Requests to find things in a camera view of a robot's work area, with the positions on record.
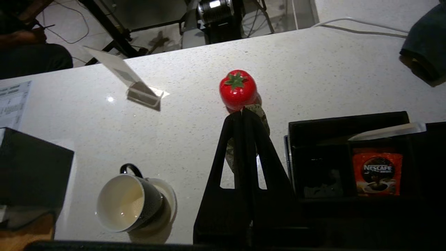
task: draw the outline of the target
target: black metal frame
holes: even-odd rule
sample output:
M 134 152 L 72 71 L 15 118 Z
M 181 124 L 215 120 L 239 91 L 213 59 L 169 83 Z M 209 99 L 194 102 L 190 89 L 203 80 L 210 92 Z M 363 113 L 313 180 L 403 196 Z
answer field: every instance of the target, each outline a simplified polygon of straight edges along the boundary
M 145 29 L 151 29 L 156 27 L 162 27 L 165 25 L 181 23 L 185 19 L 185 15 L 181 17 L 180 20 L 171 21 L 167 23 L 162 23 L 158 25 L 152 25 L 147 27 L 142 27 L 138 29 L 128 30 L 125 29 L 122 24 L 119 23 L 119 21 L 116 19 L 116 17 L 112 14 L 112 12 L 108 9 L 107 6 L 104 6 L 107 11 L 109 11 L 110 15 L 119 23 L 119 25 L 123 28 L 123 32 L 120 32 L 115 25 L 110 21 L 110 19 L 107 17 L 107 15 L 101 10 L 101 8 L 95 3 L 94 0 L 79 0 L 90 12 L 91 14 L 98 20 L 98 22 L 104 27 L 104 29 L 110 34 L 113 41 L 110 42 L 105 48 L 102 49 L 102 51 L 111 51 L 113 48 L 116 48 L 119 50 L 122 54 L 124 54 L 128 58 L 134 58 L 146 55 L 148 53 L 148 49 L 146 48 L 140 48 L 139 50 L 136 50 L 135 48 L 130 45 L 129 41 L 132 40 L 130 37 L 131 32 L 145 30 Z M 92 58 L 90 61 L 88 61 L 85 65 L 92 65 L 97 63 L 98 60 L 95 58 Z

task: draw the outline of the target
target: metal cylinder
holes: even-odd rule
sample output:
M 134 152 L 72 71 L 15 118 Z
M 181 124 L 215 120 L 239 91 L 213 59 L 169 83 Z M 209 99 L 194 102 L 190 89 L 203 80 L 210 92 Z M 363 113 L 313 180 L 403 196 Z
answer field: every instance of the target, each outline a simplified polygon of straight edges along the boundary
M 198 14 L 205 23 L 221 21 L 234 15 L 232 0 L 201 0 L 198 2 Z

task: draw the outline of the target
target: red tomato-shaped timer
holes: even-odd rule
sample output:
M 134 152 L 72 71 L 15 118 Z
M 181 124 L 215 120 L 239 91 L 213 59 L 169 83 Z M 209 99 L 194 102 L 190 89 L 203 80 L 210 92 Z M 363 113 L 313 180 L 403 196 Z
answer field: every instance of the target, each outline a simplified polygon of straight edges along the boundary
M 257 86 L 247 72 L 234 70 L 220 82 L 220 96 L 229 109 L 240 111 L 245 105 L 255 103 Z

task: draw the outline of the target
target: paper card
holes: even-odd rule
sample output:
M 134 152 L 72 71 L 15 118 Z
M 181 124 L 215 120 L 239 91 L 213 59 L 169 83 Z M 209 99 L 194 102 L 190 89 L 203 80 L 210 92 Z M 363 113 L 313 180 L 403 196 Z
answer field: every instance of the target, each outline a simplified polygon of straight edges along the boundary
M 168 93 L 161 91 L 160 95 L 155 94 L 120 57 L 87 46 L 84 48 L 128 87 L 129 100 L 160 110 L 160 99 Z

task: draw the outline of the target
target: nescafe logo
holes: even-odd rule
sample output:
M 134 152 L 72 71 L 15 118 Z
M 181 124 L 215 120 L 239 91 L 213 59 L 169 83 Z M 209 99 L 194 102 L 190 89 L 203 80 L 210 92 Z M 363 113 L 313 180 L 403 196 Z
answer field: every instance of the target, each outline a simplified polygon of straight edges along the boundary
M 364 163 L 361 171 L 366 182 L 379 182 L 382 179 L 391 179 L 395 175 L 392 162 L 383 157 L 374 157 Z

